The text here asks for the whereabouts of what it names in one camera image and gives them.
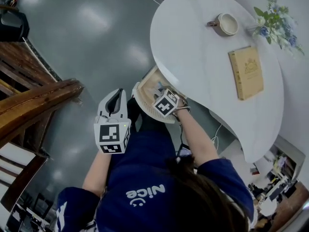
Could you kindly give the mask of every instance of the white stripe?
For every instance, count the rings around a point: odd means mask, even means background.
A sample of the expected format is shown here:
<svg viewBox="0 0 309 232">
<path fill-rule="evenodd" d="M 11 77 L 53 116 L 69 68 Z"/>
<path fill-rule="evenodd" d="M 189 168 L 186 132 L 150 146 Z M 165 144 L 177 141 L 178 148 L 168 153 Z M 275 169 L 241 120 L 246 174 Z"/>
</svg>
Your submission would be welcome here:
<svg viewBox="0 0 309 232">
<path fill-rule="evenodd" d="M 63 230 L 64 228 L 64 211 L 67 207 L 67 202 L 65 202 L 56 212 L 57 214 L 57 218 L 59 219 L 59 223 L 60 223 L 60 231 Z"/>
</svg>

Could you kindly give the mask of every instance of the gray floor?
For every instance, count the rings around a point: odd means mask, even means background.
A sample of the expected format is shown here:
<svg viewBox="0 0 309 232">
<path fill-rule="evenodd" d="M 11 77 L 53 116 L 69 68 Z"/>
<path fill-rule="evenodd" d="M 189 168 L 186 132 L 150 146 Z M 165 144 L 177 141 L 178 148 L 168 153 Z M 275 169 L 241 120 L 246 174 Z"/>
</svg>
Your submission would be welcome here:
<svg viewBox="0 0 309 232">
<path fill-rule="evenodd" d="M 57 112 L 44 147 L 52 159 L 27 191 L 50 200 L 67 186 L 80 187 L 96 154 L 93 121 L 98 103 L 123 87 L 130 96 L 135 83 L 155 65 L 149 32 L 158 4 L 151 0 L 19 0 L 28 18 L 29 40 L 62 79 L 76 78 L 85 89 L 83 105 L 70 103 Z M 191 102 L 192 114 L 213 136 L 219 123 Z M 177 125 L 169 126 L 179 147 Z M 222 128 L 222 151 L 234 137 Z"/>
</svg>

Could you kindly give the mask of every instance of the curved tabletop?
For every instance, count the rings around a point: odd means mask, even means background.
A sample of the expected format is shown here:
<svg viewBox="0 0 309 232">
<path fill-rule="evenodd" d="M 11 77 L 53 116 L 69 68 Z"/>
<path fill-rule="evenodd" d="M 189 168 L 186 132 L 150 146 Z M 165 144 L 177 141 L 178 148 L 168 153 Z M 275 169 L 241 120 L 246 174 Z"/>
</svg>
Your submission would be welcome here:
<svg viewBox="0 0 309 232">
<path fill-rule="evenodd" d="M 271 216 L 275 213 L 277 209 L 277 200 L 274 199 L 273 201 L 271 201 L 270 198 L 264 200 L 260 205 L 260 209 L 261 214 L 265 217 Z"/>
<path fill-rule="evenodd" d="M 236 35 L 219 36 L 207 22 L 230 13 Z M 181 93 L 209 108 L 238 137 L 247 162 L 260 159 L 281 126 L 283 83 L 275 53 L 263 38 L 246 31 L 254 18 L 234 0 L 164 0 L 151 24 L 150 43 L 157 66 Z M 264 91 L 245 101 L 237 97 L 228 52 L 257 46 Z"/>
</svg>

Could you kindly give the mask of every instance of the smiley face logo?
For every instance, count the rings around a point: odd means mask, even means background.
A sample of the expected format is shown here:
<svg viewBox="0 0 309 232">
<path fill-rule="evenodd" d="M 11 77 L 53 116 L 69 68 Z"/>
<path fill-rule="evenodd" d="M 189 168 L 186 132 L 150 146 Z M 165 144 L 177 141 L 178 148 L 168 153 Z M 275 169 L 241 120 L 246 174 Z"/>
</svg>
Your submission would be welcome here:
<svg viewBox="0 0 309 232">
<path fill-rule="evenodd" d="M 131 202 L 130 202 L 130 205 L 133 205 L 133 207 L 136 207 L 137 204 L 134 203 L 134 202 L 137 201 L 137 200 L 141 201 L 141 203 L 138 204 L 139 206 L 143 206 L 144 203 L 146 203 L 146 201 L 144 199 L 138 198 L 138 199 L 132 199 Z"/>
</svg>

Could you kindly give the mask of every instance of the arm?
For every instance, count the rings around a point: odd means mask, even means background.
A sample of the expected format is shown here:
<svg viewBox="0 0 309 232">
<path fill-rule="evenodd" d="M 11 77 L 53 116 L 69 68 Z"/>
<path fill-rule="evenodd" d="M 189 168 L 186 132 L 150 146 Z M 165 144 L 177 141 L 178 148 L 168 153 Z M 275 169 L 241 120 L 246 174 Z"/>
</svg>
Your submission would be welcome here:
<svg viewBox="0 0 309 232">
<path fill-rule="evenodd" d="M 182 109 L 176 113 L 183 126 L 184 134 L 195 157 L 196 164 L 200 166 L 207 161 L 218 159 L 219 157 L 212 140 L 189 112 L 186 109 Z"/>
<path fill-rule="evenodd" d="M 84 180 L 83 189 L 100 197 L 106 186 L 110 162 L 111 155 L 99 151 Z"/>
<path fill-rule="evenodd" d="M 94 219 L 100 198 L 84 189 L 70 187 L 60 192 L 57 202 L 56 231 L 78 232 Z"/>
<path fill-rule="evenodd" d="M 199 166 L 197 173 L 212 180 L 221 191 L 244 208 L 249 219 L 253 221 L 255 213 L 253 198 L 230 160 L 210 160 Z"/>
</svg>

